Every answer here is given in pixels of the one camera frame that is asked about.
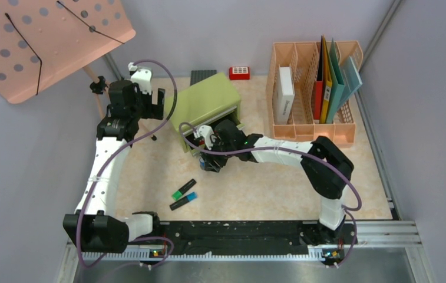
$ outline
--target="lavender wall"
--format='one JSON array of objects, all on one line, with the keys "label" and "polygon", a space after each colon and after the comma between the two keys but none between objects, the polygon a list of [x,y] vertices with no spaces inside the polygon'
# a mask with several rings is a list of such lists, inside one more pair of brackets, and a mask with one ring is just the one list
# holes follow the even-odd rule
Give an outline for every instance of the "lavender wall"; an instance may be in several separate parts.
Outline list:
[{"label": "lavender wall", "polygon": [[365,48],[391,2],[123,0],[136,37],[112,54],[119,65],[159,60],[174,75],[235,65],[267,74],[273,42],[317,41],[325,34]]},{"label": "lavender wall", "polygon": [[399,210],[446,282],[446,1],[406,1],[362,78]]},{"label": "lavender wall", "polygon": [[[103,74],[101,62],[93,66]],[[82,195],[95,150],[89,83],[78,71],[22,104],[0,96],[0,282],[56,280],[63,216]]]}]

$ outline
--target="teal folder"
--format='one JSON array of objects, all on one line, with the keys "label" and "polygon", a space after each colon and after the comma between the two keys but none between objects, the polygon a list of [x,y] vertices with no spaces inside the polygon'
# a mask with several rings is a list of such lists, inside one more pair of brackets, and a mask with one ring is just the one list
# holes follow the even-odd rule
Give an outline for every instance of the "teal folder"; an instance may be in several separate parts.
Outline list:
[{"label": "teal folder", "polygon": [[358,68],[355,65],[355,60],[353,60],[353,57],[349,56],[348,59],[342,63],[341,73],[346,87],[342,93],[341,101],[339,102],[339,107],[337,108],[338,111],[362,86],[362,78],[360,77],[360,73],[358,73]]},{"label": "teal folder", "polygon": [[331,50],[329,51],[329,67],[332,74],[332,91],[325,122],[327,124],[332,124],[333,117],[339,108],[339,102],[341,101],[342,93],[344,92],[344,80],[342,79],[337,55],[335,54],[335,44],[333,40],[331,43]]}]

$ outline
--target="black cable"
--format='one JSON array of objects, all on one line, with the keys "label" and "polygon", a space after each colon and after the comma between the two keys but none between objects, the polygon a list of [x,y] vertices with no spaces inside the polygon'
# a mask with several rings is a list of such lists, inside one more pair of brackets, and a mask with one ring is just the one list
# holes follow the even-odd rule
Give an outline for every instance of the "black cable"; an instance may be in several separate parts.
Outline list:
[{"label": "black cable", "polygon": [[28,43],[28,41],[25,39],[25,37],[18,30],[18,28],[16,27],[15,23],[13,22],[13,20],[9,16],[9,14],[8,13],[4,13],[4,15],[6,16],[6,18],[8,18],[9,22],[11,23],[11,25],[13,25],[13,27],[15,28],[15,30],[19,34],[19,36],[21,38],[23,38],[23,40],[26,42],[27,46],[30,47],[30,50],[32,50],[32,52],[35,54],[37,59],[39,59],[39,62],[40,62],[40,64],[39,64],[39,77],[37,78],[37,92],[35,93],[35,95],[38,95],[39,94],[39,85],[41,84],[42,59],[41,59],[41,57],[39,57],[37,52],[35,52],[35,50],[32,48],[32,46],[30,46],[30,43]]},{"label": "black cable", "polygon": [[101,34],[102,36],[107,37],[107,38],[109,38],[111,40],[117,41],[120,44],[125,44],[125,43],[123,43],[120,40],[117,40],[117,39],[115,39],[115,38],[113,38],[113,37],[111,37],[109,35],[106,35],[106,34],[102,33],[101,31],[97,31],[95,26],[87,24],[83,19],[81,19],[78,15],[76,15],[74,12],[72,12],[72,10],[68,9],[67,6],[65,6],[62,2],[56,1],[56,3],[60,4],[63,8],[65,8],[65,10],[67,10],[74,17],[76,17],[79,21],[81,21],[84,25],[86,25],[89,28],[90,32],[96,32],[97,34]]}]

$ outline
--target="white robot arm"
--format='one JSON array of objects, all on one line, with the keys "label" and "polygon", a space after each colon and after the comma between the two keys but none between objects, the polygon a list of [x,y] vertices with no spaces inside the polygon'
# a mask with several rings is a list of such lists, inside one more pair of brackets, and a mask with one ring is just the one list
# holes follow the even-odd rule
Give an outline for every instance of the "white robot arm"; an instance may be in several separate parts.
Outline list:
[{"label": "white robot arm", "polygon": [[[205,144],[209,150],[217,152],[229,152],[252,147],[281,147],[303,153],[317,155],[321,159],[326,158],[333,163],[344,175],[350,179],[353,164],[349,159],[326,137],[319,137],[313,142],[293,142],[275,140],[260,134],[245,136],[238,130],[233,122],[225,120],[216,126],[216,134],[210,126],[200,126],[194,133],[200,144]],[[321,196],[321,211],[319,222],[328,229],[335,231],[345,219],[342,208],[347,187],[332,171],[324,165],[305,159],[297,153],[289,153],[282,150],[256,150],[246,154],[236,154],[242,161],[256,163],[274,162],[305,170],[315,190]],[[211,156],[201,154],[200,164],[204,170],[218,172],[226,160],[231,156]]]},{"label": "white robot arm", "polygon": [[75,244],[79,214],[91,185],[96,183],[80,229],[83,251],[122,252],[130,241],[150,233],[153,228],[153,212],[133,214],[123,221],[114,217],[118,179],[130,148],[116,155],[101,176],[97,177],[98,171],[112,154],[134,138],[139,130],[139,119],[162,120],[164,117],[165,90],[159,88],[157,101],[153,101],[151,70],[136,67],[131,72],[131,80],[110,84],[110,104],[107,106],[107,116],[97,127],[95,159],[84,195],[75,212],[65,215],[63,220],[63,227]]}]

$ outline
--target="yellow folder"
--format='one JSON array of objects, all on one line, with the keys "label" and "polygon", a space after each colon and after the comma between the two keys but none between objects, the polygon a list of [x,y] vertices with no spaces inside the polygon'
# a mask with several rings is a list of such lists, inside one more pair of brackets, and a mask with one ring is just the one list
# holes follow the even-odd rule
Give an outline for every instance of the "yellow folder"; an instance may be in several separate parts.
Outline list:
[{"label": "yellow folder", "polygon": [[322,46],[323,46],[323,103],[322,103],[322,112],[320,115],[320,124],[325,124],[325,121],[327,119],[327,112],[329,110],[329,100],[331,97],[332,77],[329,68],[327,43],[325,42],[324,36],[322,36]]}]

